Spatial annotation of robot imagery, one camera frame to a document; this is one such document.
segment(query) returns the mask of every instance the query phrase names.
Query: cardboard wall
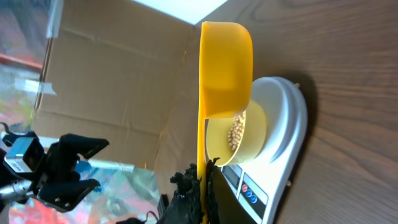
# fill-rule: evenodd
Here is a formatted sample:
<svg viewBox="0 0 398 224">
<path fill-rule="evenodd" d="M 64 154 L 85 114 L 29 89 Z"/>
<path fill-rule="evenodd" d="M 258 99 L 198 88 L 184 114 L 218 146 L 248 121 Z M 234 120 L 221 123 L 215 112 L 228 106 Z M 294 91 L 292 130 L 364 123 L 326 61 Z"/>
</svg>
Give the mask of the cardboard wall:
<svg viewBox="0 0 398 224">
<path fill-rule="evenodd" d="M 34 130 L 106 138 L 96 158 L 154 168 L 192 26 L 128 0 L 65 0 Z"/>
</svg>

